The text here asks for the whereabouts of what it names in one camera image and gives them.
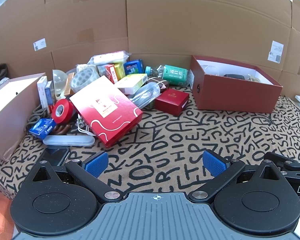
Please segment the dark red storage box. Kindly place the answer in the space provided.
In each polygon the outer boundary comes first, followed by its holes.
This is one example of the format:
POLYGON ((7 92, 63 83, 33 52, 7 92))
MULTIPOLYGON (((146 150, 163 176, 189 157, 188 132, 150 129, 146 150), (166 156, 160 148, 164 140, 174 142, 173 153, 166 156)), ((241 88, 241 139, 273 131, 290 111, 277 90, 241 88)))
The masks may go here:
POLYGON ((190 87, 202 110, 271 113, 282 85, 257 66, 191 56, 190 87))

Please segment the yellow white medicine box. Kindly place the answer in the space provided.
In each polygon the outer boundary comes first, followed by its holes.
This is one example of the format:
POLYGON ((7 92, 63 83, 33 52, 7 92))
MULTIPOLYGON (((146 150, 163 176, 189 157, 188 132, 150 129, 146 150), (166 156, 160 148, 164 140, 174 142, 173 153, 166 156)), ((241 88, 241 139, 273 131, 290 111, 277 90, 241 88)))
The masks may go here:
POLYGON ((125 95, 135 94, 146 82, 147 74, 130 74, 114 84, 125 95))

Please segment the large red white gift box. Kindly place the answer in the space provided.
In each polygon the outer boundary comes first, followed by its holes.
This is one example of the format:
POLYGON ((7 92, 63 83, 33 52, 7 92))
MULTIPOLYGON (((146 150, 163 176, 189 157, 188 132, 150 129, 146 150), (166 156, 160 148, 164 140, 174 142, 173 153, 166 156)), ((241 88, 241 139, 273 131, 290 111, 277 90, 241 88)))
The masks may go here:
POLYGON ((105 76, 76 92, 70 101, 106 148, 142 119, 142 111, 105 76))

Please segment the white blue medicine box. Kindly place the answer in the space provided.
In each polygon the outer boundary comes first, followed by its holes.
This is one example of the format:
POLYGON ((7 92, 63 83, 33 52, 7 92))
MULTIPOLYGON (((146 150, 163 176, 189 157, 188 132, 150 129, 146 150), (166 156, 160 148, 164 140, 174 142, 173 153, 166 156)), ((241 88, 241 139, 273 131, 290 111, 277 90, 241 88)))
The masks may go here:
POLYGON ((48 81, 47 76, 42 76, 37 82, 37 89, 42 108, 46 108, 51 114, 56 103, 53 82, 48 81))

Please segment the small blue box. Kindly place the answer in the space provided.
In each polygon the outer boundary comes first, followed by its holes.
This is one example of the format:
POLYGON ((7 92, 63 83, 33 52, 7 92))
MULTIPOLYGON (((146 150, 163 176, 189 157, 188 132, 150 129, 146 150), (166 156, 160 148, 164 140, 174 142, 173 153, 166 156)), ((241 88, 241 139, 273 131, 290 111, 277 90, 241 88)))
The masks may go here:
POLYGON ((42 118, 29 130, 29 133, 41 140, 44 140, 56 127, 56 125, 57 124, 53 119, 42 118))

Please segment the yellow small box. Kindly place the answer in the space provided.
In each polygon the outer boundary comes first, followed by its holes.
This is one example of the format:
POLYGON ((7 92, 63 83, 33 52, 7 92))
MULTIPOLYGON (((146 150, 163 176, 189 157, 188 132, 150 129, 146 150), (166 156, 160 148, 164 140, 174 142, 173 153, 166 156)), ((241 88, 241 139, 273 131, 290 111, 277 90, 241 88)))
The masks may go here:
POLYGON ((114 64, 114 68, 115 68, 115 73, 116 73, 117 80, 120 81, 126 75, 123 63, 114 64))

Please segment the cardboard backdrop wall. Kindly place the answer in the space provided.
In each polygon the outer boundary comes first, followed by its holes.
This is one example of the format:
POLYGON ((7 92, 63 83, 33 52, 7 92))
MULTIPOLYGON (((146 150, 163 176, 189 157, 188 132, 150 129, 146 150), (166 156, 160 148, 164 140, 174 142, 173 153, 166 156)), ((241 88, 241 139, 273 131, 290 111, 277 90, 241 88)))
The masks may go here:
POLYGON ((150 66, 191 55, 253 64, 300 95, 300 0, 7 0, 0 63, 12 77, 125 50, 150 66))

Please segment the clear glass ball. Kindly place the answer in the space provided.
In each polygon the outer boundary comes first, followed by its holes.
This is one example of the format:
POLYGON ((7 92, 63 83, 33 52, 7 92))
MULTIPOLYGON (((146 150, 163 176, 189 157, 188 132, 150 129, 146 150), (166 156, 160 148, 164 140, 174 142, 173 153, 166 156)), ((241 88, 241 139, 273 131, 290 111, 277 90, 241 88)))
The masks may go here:
POLYGON ((60 96, 64 92, 68 76, 62 70, 53 69, 52 77, 53 77, 55 95, 60 96))

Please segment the red playing card box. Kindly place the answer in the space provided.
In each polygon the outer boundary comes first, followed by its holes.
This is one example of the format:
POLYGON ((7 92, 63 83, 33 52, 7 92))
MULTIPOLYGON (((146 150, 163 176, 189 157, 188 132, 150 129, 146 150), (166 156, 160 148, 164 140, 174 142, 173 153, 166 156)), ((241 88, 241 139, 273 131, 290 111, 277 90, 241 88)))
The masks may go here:
POLYGON ((106 64, 105 65, 106 77, 113 83, 117 83, 117 74, 115 72, 115 66, 113 64, 106 64))

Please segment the green patterned tape roll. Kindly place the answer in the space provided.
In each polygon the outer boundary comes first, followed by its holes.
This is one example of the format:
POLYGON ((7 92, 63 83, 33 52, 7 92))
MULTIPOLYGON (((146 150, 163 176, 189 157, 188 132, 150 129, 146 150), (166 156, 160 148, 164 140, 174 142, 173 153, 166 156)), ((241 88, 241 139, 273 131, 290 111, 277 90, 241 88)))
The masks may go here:
POLYGON ((74 75, 71 80, 70 87, 74 93, 77 93, 82 88, 97 80, 99 77, 100 76, 95 67, 88 66, 74 75))

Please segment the green label water bottle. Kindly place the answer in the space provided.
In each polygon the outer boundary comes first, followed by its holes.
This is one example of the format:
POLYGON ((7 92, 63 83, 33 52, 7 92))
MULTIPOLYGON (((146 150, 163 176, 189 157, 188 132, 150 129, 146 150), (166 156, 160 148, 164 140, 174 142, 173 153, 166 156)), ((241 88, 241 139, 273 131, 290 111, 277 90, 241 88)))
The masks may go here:
POLYGON ((151 77, 159 77, 166 80, 170 85, 175 86, 188 86, 188 70, 185 68, 170 66, 170 65, 160 65, 157 68, 152 68, 147 66, 145 68, 145 73, 151 77))

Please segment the black smartphone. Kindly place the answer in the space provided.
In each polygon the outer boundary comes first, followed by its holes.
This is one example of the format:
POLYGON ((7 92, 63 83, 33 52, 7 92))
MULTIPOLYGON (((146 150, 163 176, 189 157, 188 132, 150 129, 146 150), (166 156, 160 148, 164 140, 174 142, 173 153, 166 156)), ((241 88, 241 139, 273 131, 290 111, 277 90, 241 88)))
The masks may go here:
POLYGON ((47 161, 52 166, 61 166, 69 155, 69 152, 70 148, 68 146, 47 146, 38 158, 38 163, 47 161))

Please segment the clear plastic long case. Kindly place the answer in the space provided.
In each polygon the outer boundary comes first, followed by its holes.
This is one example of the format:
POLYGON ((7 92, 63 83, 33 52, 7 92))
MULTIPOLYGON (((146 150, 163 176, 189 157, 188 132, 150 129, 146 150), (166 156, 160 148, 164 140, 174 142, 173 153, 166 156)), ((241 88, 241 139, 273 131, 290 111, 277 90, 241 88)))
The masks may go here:
POLYGON ((134 95, 129 95, 129 100, 139 109, 143 109, 160 95, 160 87, 157 83, 150 82, 142 86, 134 95))

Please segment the pink cardboard box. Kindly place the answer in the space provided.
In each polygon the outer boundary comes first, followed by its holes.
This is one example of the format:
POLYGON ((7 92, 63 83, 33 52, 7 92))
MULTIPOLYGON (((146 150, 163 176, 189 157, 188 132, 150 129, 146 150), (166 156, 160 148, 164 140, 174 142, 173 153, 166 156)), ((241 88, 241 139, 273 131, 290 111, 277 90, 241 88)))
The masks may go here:
POLYGON ((10 79, 0 86, 0 159, 8 161, 23 137, 32 111, 39 105, 37 81, 44 73, 10 79))

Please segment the plastic bag white roll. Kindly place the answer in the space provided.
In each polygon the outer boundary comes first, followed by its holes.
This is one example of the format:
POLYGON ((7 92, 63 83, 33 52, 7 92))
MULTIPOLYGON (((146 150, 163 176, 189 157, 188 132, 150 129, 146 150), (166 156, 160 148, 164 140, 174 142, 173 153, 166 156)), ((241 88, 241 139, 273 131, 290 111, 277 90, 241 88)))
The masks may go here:
POLYGON ((116 63, 125 63, 130 57, 130 53, 122 50, 112 53, 94 55, 88 61, 88 64, 94 64, 96 66, 105 65, 105 64, 116 64, 116 63))

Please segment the frosted white case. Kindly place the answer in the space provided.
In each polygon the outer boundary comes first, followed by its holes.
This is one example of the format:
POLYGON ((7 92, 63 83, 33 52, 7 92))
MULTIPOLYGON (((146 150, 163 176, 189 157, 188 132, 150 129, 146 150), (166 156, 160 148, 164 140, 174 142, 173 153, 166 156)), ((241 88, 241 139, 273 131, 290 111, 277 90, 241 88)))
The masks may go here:
POLYGON ((90 135, 48 135, 43 144, 47 146, 92 146, 95 138, 90 135))

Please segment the red tape roll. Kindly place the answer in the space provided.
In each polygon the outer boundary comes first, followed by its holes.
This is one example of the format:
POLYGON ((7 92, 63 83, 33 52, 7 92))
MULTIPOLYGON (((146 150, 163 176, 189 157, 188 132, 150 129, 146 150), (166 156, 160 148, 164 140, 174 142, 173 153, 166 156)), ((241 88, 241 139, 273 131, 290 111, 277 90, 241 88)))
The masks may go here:
POLYGON ((52 119, 56 124, 64 125, 67 124, 75 114, 76 109, 72 102, 68 99, 60 99, 53 108, 52 119))

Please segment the blue floss box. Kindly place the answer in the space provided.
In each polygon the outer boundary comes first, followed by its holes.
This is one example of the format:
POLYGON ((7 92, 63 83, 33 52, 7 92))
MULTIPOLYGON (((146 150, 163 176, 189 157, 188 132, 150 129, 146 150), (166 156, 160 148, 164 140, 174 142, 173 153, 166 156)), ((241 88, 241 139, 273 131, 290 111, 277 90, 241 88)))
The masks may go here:
POLYGON ((123 66, 126 75, 144 73, 142 59, 126 62, 123 66))

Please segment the patterned letter table mat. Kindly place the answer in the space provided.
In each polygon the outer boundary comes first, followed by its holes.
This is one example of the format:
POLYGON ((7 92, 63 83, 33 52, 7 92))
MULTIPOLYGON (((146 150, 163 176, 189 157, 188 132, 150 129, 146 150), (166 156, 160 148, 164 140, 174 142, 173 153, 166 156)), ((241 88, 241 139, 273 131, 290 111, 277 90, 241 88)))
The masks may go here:
POLYGON ((210 180, 202 152, 255 165, 267 152, 300 161, 300 108, 280 97, 272 113, 200 111, 190 98, 179 116, 150 110, 108 149, 100 179, 135 192, 190 192, 210 180))

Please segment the brown football shaped pouch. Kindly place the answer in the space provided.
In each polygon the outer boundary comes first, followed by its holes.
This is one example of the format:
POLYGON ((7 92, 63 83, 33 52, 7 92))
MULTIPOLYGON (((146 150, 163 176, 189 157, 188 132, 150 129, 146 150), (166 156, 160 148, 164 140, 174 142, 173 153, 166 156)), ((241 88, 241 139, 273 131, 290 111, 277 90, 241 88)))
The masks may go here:
POLYGON ((167 80, 164 80, 160 77, 149 77, 146 83, 150 82, 156 83, 159 86, 161 92, 165 91, 170 86, 167 80))

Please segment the small red jewelry box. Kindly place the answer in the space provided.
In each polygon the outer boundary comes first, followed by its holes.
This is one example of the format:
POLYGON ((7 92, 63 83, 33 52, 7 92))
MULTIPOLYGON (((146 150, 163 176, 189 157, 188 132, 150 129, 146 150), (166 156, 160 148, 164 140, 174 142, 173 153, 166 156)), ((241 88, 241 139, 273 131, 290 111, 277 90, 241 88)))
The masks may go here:
POLYGON ((173 116, 179 116, 189 97, 189 93, 168 88, 154 100, 154 108, 173 116))

